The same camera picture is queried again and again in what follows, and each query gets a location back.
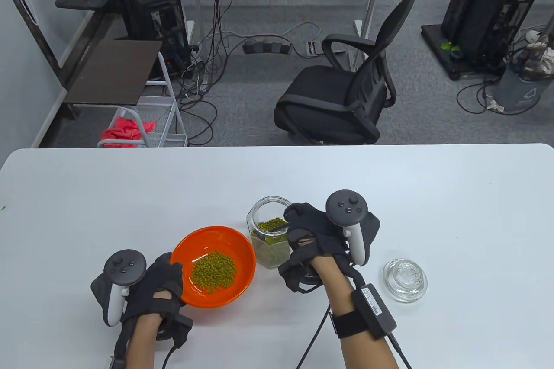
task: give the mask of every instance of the metal table leg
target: metal table leg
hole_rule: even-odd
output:
[[[358,36],[362,37],[363,33],[365,39],[367,39],[370,35],[371,19],[374,16],[375,1],[376,0],[367,0],[366,15],[364,19],[354,21],[354,26],[356,27]],[[348,51],[348,60],[350,61],[350,70],[352,72],[355,72],[358,68],[357,62],[359,54],[360,51],[358,50],[355,53],[352,50]]]
[[[202,40],[204,40],[204,37],[205,37],[205,33],[204,33],[204,20],[202,19],[202,7],[200,5],[200,0],[196,0],[196,19],[198,20],[198,31],[200,33],[200,40],[199,42],[201,42]],[[204,62],[206,62],[206,48],[202,48],[202,51],[200,53],[200,58],[202,58],[202,60]]]

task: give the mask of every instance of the label sticker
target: label sticker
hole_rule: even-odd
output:
[[[370,305],[371,309],[374,311],[374,315],[378,316],[382,314],[382,310],[380,309],[378,303],[375,300],[375,297],[372,296],[369,288],[362,288],[362,294],[366,298],[366,301]]]

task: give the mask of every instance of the trash bin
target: trash bin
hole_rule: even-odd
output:
[[[548,89],[554,74],[544,72],[542,58],[546,49],[546,42],[532,43],[510,59],[498,87],[493,92],[493,99],[499,106],[504,107],[504,112],[531,108]]]
[[[552,78],[525,80],[507,66],[498,87],[493,92],[493,99],[499,106],[504,107],[505,112],[523,111],[537,103],[551,82]]]

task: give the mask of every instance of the forearm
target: forearm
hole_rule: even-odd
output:
[[[127,351],[125,369],[154,368],[156,336],[162,318],[159,314],[140,316]]]
[[[321,277],[335,316],[354,311],[350,281],[332,257],[317,257],[313,267]],[[398,369],[385,339],[375,340],[369,331],[341,339],[346,369]]]

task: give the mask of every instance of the chair backrest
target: chair backrest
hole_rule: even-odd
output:
[[[360,65],[346,92],[345,105],[359,100],[362,106],[356,110],[359,119],[368,118],[376,122],[384,106],[392,106],[396,100],[396,91],[388,73],[384,50],[389,46],[404,24],[415,0],[402,0],[388,15],[381,26],[375,49],[366,61]],[[389,85],[390,98],[387,99]]]

